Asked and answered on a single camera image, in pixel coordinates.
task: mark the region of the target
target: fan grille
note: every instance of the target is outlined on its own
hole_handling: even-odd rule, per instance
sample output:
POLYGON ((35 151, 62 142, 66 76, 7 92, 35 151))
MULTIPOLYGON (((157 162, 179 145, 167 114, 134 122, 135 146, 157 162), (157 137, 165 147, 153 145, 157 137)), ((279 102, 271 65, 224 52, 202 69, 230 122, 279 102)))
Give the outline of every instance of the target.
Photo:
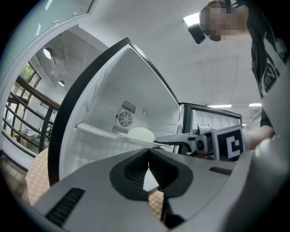
POLYGON ((124 134, 128 134, 128 129, 126 128, 122 128, 120 126, 113 126, 113 129, 112 129, 112 132, 118 134, 119 132, 120 133, 124 133, 124 134))
POLYGON ((122 108, 124 108, 125 110, 131 112, 132 114, 135 114, 136 111, 136 106, 134 106, 132 103, 128 102, 128 101, 124 101, 122 108))
POLYGON ((133 122, 133 118, 129 112, 125 111, 119 115, 119 123, 121 126, 128 127, 131 125, 132 122, 133 122))

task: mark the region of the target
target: refrigerator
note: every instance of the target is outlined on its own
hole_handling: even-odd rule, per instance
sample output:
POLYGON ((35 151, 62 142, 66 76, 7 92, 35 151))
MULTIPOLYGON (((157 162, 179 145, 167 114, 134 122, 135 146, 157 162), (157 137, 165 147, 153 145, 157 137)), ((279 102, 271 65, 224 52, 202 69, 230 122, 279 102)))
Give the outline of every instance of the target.
MULTIPOLYGON (((96 160, 147 148, 121 138, 136 127, 157 138, 189 133, 198 125, 221 129, 241 124, 239 114, 179 102, 152 62, 125 38, 97 57, 65 96, 49 143, 49 182, 96 160)), ((186 155, 182 146, 161 148, 186 155)))

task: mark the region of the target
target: glass pane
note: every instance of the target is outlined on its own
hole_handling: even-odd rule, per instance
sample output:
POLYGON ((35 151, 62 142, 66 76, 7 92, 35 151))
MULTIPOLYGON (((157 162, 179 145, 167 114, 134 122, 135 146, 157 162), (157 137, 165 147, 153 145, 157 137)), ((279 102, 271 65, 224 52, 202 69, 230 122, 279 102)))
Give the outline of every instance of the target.
POLYGON ((19 104, 18 110, 17 110, 17 115, 19 115, 21 118, 23 118, 24 110, 25 110, 25 107, 23 105, 19 104))
POLYGON ((23 97, 24 99, 28 100, 29 96, 30 96, 30 92, 28 92, 27 90, 25 90, 25 92, 24 92, 24 94, 23 94, 22 97, 23 97))
POLYGON ((11 92, 14 93, 17 96, 21 96, 22 92, 23 92, 23 87, 20 86, 18 83, 15 83, 14 86, 11 89, 11 92))
POLYGON ((53 113, 51 114, 50 119, 49 119, 51 122, 54 122, 57 113, 58 113, 57 110, 53 110, 53 113))
MULTIPOLYGON (((16 108, 16 104, 11 104, 11 105, 10 105, 10 109, 11 109, 12 111, 15 111, 15 108, 16 108)), ((9 111, 8 114, 7 114, 7 121, 8 121, 10 124, 12 124, 13 117, 14 117, 14 115, 9 111)))
POLYGON ((29 82, 29 85, 31 85, 32 87, 36 87, 35 84, 37 83, 37 81, 39 80, 39 76, 37 74, 35 74, 33 76, 33 78, 31 79, 31 81, 29 82))
POLYGON ((3 117, 4 117, 4 118, 5 118, 6 110, 7 110, 7 108, 5 107, 5 109, 4 109, 4 114, 3 114, 3 117))
POLYGON ((24 80, 28 81, 29 78, 33 75, 33 73, 34 73, 33 68, 31 68, 31 66, 30 66, 29 63, 27 63, 27 64, 24 66, 24 68, 22 69, 22 71, 21 71, 21 73, 20 73, 20 76, 21 76, 24 80))
POLYGON ((21 122, 18 118, 15 118, 14 128, 15 128, 17 131, 20 131, 20 129, 21 129, 21 124, 22 124, 22 122, 21 122))
POLYGON ((10 135, 11 134, 11 128, 9 126, 6 126, 6 132, 10 135))

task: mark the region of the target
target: ceiling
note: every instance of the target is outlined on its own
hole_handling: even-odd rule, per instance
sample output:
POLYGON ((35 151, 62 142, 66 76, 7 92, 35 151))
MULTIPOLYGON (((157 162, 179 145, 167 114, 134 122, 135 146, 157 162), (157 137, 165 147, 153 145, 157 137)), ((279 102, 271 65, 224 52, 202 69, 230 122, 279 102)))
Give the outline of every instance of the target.
POLYGON ((33 68, 43 79, 66 91, 82 71, 102 53, 75 32, 79 30, 72 28, 64 31, 48 42, 30 60, 33 68), (44 48, 53 50, 52 59, 44 55, 44 48), (60 86, 59 81, 64 81, 65 86, 60 86))
POLYGON ((128 37, 152 61, 180 102, 233 104, 243 123, 261 102, 251 71, 251 38, 195 43, 183 17, 199 12, 207 0, 100 0, 80 28, 108 47, 128 37))

